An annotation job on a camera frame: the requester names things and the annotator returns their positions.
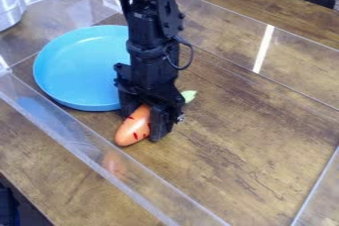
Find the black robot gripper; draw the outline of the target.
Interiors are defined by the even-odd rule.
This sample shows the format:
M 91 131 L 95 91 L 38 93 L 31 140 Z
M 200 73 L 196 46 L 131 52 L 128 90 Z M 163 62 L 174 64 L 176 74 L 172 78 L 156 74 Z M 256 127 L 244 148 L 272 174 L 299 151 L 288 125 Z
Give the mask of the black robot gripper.
M 118 63 L 115 86 L 120 113 L 128 117 L 142 103 L 151 106 L 150 141 L 159 142 L 184 120 L 184 99 L 175 86 L 179 76 L 179 42 L 170 40 L 155 48 L 128 41 L 130 64 Z

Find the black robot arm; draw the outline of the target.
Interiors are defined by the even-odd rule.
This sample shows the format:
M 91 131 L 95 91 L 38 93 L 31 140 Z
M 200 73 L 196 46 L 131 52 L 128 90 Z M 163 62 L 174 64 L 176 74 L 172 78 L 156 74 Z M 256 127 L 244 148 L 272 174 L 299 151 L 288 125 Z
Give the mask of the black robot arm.
M 127 22 L 130 63 L 114 66 L 122 114 L 150 107 L 150 140 L 159 141 L 183 118 L 184 98 L 175 86 L 184 14 L 176 0 L 119 0 Z

